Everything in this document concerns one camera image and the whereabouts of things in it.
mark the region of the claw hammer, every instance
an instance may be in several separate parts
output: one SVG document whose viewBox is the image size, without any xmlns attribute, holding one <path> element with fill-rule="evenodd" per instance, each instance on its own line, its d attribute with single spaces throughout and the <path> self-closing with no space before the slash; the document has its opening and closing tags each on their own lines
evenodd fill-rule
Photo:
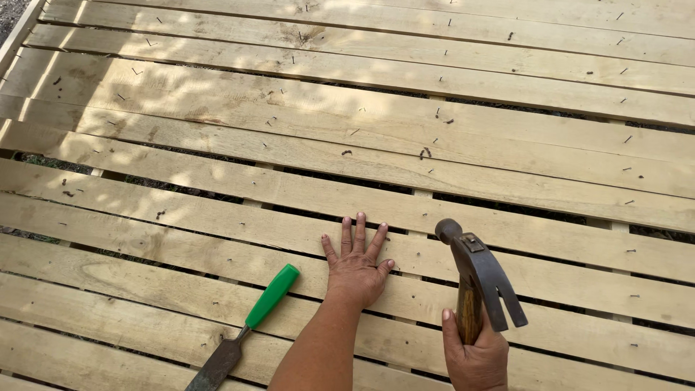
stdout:
<svg viewBox="0 0 695 391">
<path fill-rule="evenodd" d="M 514 325 L 528 324 L 512 284 L 485 243 L 471 232 L 464 234 L 461 226 L 451 218 L 437 223 L 434 233 L 442 243 L 451 247 L 459 270 L 459 299 L 455 312 L 456 325 L 464 344 L 474 345 L 480 334 L 483 303 L 492 329 L 498 332 L 508 329 L 500 295 Z"/>
</svg>

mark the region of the left hand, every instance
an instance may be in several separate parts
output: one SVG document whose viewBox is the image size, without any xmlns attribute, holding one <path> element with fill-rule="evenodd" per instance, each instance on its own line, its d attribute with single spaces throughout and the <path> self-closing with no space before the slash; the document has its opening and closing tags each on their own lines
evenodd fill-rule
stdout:
<svg viewBox="0 0 695 391">
<path fill-rule="evenodd" d="M 379 266 L 377 258 L 382 250 L 382 245 L 389 230 L 389 225 L 381 223 L 372 243 L 364 250 L 366 240 L 364 212 L 357 214 L 357 227 L 354 231 L 354 244 L 352 243 L 352 219 L 349 216 L 343 218 L 343 238 L 341 239 L 341 257 L 338 258 L 331 239 L 328 235 L 321 236 L 321 245 L 328 259 L 328 292 L 329 295 L 343 295 L 347 300 L 355 300 L 355 303 L 363 310 L 374 304 L 381 296 L 386 284 L 386 277 L 393 268 L 393 260 L 384 260 Z"/>
</svg>

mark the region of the chisel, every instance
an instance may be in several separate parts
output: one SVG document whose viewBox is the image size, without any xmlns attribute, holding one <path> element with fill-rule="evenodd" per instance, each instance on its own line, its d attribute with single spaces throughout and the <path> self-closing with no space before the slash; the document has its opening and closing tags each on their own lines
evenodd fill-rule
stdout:
<svg viewBox="0 0 695 391">
<path fill-rule="evenodd" d="M 273 308 L 282 300 L 290 290 L 290 287 L 299 276 L 294 266 L 287 264 L 272 279 L 268 287 L 254 305 L 246 317 L 244 328 L 233 340 L 223 340 L 215 349 L 213 355 L 205 362 L 193 380 L 190 381 L 186 391 L 215 391 L 237 361 L 241 358 L 241 339 L 249 330 L 255 330 L 259 324 L 270 314 Z"/>
</svg>

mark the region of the ground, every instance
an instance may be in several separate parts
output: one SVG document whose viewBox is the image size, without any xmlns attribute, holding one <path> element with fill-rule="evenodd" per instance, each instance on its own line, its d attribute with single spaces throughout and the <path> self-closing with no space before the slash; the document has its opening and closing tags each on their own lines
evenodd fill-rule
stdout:
<svg viewBox="0 0 695 391">
<path fill-rule="evenodd" d="M 22 17 L 22 13 L 30 0 L 0 0 L 0 45 Z"/>
</svg>

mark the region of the right hand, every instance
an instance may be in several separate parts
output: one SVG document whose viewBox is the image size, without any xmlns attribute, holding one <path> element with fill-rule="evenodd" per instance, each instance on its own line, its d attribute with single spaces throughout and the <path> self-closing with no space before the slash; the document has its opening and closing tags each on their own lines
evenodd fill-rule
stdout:
<svg viewBox="0 0 695 391">
<path fill-rule="evenodd" d="M 454 312 L 448 308 L 442 311 L 446 368 L 456 391 L 507 391 L 509 344 L 502 334 L 492 330 L 484 307 L 482 318 L 482 330 L 475 345 L 464 345 Z"/>
</svg>

